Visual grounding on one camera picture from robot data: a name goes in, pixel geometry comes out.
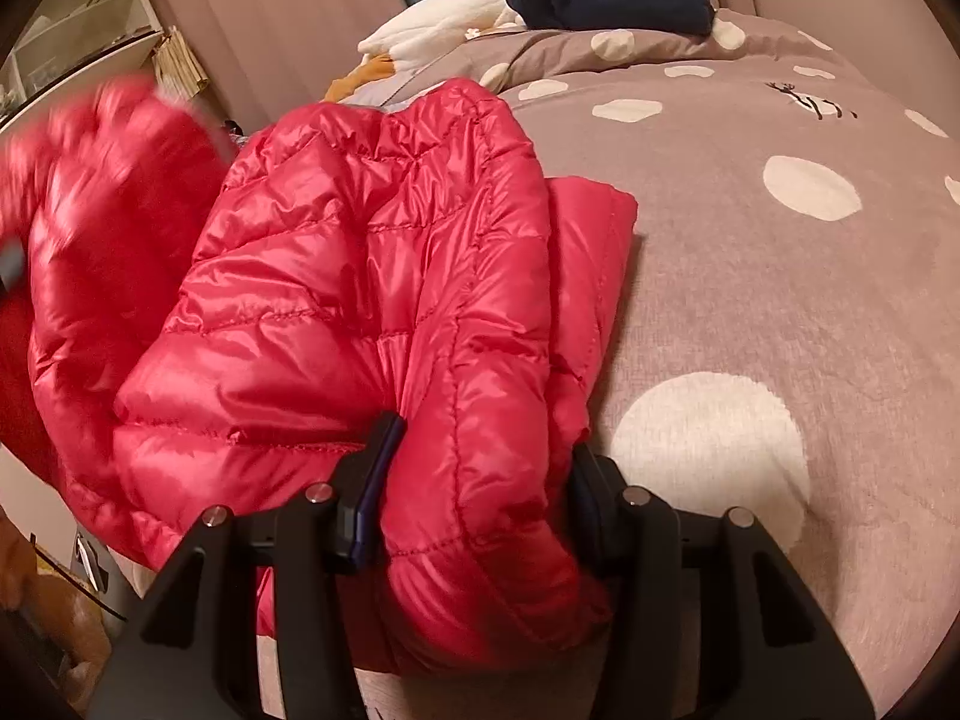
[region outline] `cable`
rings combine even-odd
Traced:
[[[83,595],[85,595],[90,600],[92,600],[93,603],[98,605],[98,607],[102,608],[102,610],[104,610],[107,614],[112,614],[121,622],[127,622],[127,618],[123,617],[123,614],[119,613],[118,611],[114,611],[112,608],[109,608],[107,604],[105,604],[103,601],[97,598],[93,593],[87,590],[86,587],[80,584],[77,580],[75,580],[72,576],[70,576],[70,574],[64,571],[61,567],[59,567],[59,565],[56,564],[56,561],[52,557],[47,557],[46,553],[42,549],[40,549],[40,547],[37,546],[37,537],[34,536],[33,533],[30,534],[30,545],[32,546],[32,548],[34,548],[34,551],[37,553],[37,555],[40,556],[40,560],[43,560],[43,562],[45,562],[46,565],[49,565],[51,568],[54,569],[54,571],[56,571],[56,573],[61,575],[64,579],[66,579],[66,581],[69,581],[69,583],[72,584],[72,586],[74,586],[75,589],[78,589],[81,593],[83,593]]]

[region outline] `white polka dot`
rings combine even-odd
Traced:
[[[795,105],[800,105],[800,108],[803,108],[805,111],[809,111],[812,114],[820,111],[821,116],[836,116],[837,107],[833,103],[828,103],[827,100],[823,98],[818,98],[817,95],[808,95],[806,92],[794,92],[794,95],[790,95],[793,98]]]
[[[818,79],[827,79],[828,81],[833,81],[836,79],[836,76],[832,73],[828,73],[826,70],[818,70],[817,68],[805,68],[803,65],[794,65],[794,73],[799,73],[801,76],[810,76],[817,77]]]
[[[608,62],[622,62],[634,53],[634,33],[628,29],[599,32],[590,38],[590,47],[598,57]]]
[[[723,49],[726,49],[728,52],[732,52],[733,50],[739,49],[746,42],[747,33],[733,22],[714,19],[713,39],[720,44],[720,47],[723,47]]]
[[[718,517],[743,506],[782,549],[800,538],[803,439],[784,401],[746,376],[701,371],[656,385],[620,420],[611,457],[676,509]]]
[[[545,98],[546,95],[557,95],[560,92],[565,92],[569,88],[570,85],[563,81],[541,79],[521,89],[517,98],[519,100],[535,100],[536,98]]]
[[[664,104],[656,100],[611,100],[603,105],[594,105],[593,114],[598,119],[635,124],[656,116],[663,109]]]
[[[664,68],[664,75],[669,79],[678,79],[680,76],[699,76],[701,79],[708,79],[715,72],[714,69],[701,65],[671,65]]]
[[[770,157],[763,183],[787,208],[822,221],[838,221],[863,207],[853,184],[816,162],[799,157]]]
[[[960,181],[955,181],[947,176],[947,178],[944,180],[944,185],[946,185],[947,191],[953,198],[953,202],[955,202],[957,205],[960,205]]]
[[[816,47],[818,47],[818,49],[823,49],[825,52],[832,52],[832,51],[833,51],[832,48],[829,47],[829,46],[828,46],[826,43],[824,43],[822,40],[817,40],[813,35],[808,35],[808,34],[806,34],[806,32],[804,32],[802,29],[798,29],[797,31],[798,31],[800,34],[802,34],[803,37],[805,37],[806,39],[808,39],[808,41],[810,41],[810,43],[813,43],[813,45],[815,45]]]
[[[490,92],[499,92],[500,87],[503,86],[503,81],[507,77],[507,71],[509,70],[510,65],[506,62],[493,65],[483,76],[480,76],[480,85]]]
[[[937,127],[936,124],[933,124],[933,122],[931,122],[930,119],[925,117],[922,113],[918,113],[917,111],[911,111],[909,108],[907,108],[904,111],[904,113],[906,114],[907,119],[910,119],[910,121],[914,122],[914,124],[918,124],[919,127],[923,127],[923,129],[925,129],[930,134],[937,135],[938,137],[941,137],[941,138],[947,137],[946,132],[943,132],[942,129]]]

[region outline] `plush toy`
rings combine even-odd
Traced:
[[[66,652],[58,682],[69,704],[84,712],[110,656],[99,608],[68,581],[37,571],[30,542],[0,508],[0,608],[20,611]]]

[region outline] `red puffer jacket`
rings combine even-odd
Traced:
[[[159,567],[205,507],[282,504],[398,410],[386,555],[342,593],[357,664],[543,659],[608,616],[563,536],[563,482],[634,218],[611,187],[545,180],[469,81],[392,116],[301,108],[229,171],[188,113],[114,84],[0,162],[56,450],[23,459]]]

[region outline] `silver bolt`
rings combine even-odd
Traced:
[[[741,506],[738,506],[736,509],[730,509],[727,517],[730,518],[730,522],[733,522],[737,528],[750,528],[752,524],[757,521],[757,518],[754,517],[754,513],[751,512],[750,509],[744,509]]]
[[[200,515],[200,519],[203,520],[206,527],[216,528],[218,525],[223,525],[229,516],[230,509],[226,506],[211,506]]]
[[[644,488],[629,487],[623,490],[623,499],[631,506],[646,506],[650,498],[650,493]]]
[[[318,482],[306,488],[306,499],[310,503],[325,503],[333,498],[333,488],[326,482]]]

